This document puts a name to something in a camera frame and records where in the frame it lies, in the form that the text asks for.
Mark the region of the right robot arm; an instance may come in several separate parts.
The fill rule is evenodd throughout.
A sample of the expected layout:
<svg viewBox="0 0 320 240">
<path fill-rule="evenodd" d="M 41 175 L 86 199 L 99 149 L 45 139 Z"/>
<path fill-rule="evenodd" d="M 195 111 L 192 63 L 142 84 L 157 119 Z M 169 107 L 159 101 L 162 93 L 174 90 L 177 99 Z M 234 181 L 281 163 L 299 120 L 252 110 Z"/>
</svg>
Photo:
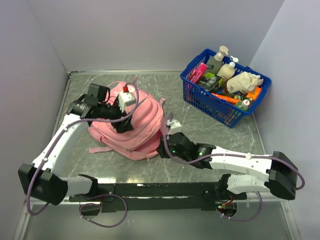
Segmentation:
<svg viewBox="0 0 320 240">
<path fill-rule="evenodd" d="M 283 200 L 296 198 L 298 168 L 280 151 L 257 155 L 194 143 L 182 132 L 161 137 L 157 152 L 163 159 L 173 158 L 198 169 L 229 171 L 219 181 L 223 199 L 249 192 L 269 192 Z"/>
</svg>

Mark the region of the pink school backpack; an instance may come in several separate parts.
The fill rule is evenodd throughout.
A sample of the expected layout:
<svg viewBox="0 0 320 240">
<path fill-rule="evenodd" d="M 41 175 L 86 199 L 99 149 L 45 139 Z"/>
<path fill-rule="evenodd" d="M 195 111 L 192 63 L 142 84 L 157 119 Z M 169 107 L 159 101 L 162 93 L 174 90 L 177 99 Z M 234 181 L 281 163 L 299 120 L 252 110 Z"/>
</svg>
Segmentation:
<svg viewBox="0 0 320 240">
<path fill-rule="evenodd" d="M 158 154 L 164 126 L 163 104 L 165 98 L 156 100 L 153 96 L 141 89 L 138 91 L 132 85 L 123 81 L 115 81 L 108 85 L 112 104 L 124 86 L 133 91 L 136 103 L 125 108 L 127 116 L 115 120 L 92 119 L 89 120 L 88 132 L 103 147 L 91 148 L 91 154 L 116 151 L 119 154 L 134 160 L 153 158 Z"/>
</svg>

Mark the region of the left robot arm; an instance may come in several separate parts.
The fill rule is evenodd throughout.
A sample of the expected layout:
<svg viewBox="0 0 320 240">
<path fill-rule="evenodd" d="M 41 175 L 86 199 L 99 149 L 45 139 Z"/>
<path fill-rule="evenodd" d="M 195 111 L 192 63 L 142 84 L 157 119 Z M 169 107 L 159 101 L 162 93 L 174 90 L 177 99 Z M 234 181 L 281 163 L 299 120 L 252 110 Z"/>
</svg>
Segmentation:
<svg viewBox="0 0 320 240">
<path fill-rule="evenodd" d="M 60 178 L 63 164 L 79 138 L 93 123 L 110 123 L 121 134 L 133 130 L 133 112 L 126 107 L 138 107 L 139 90 L 126 83 L 113 103 L 108 103 L 111 90 L 107 86 L 90 84 L 88 92 L 74 100 L 67 108 L 62 124 L 49 144 L 31 164 L 23 163 L 18 176 L 26 194 L 52 205 L 65 197 L 82 195 L 87 201 L 99 195 L 98 180 L 88 175 Z"/>
</svg>

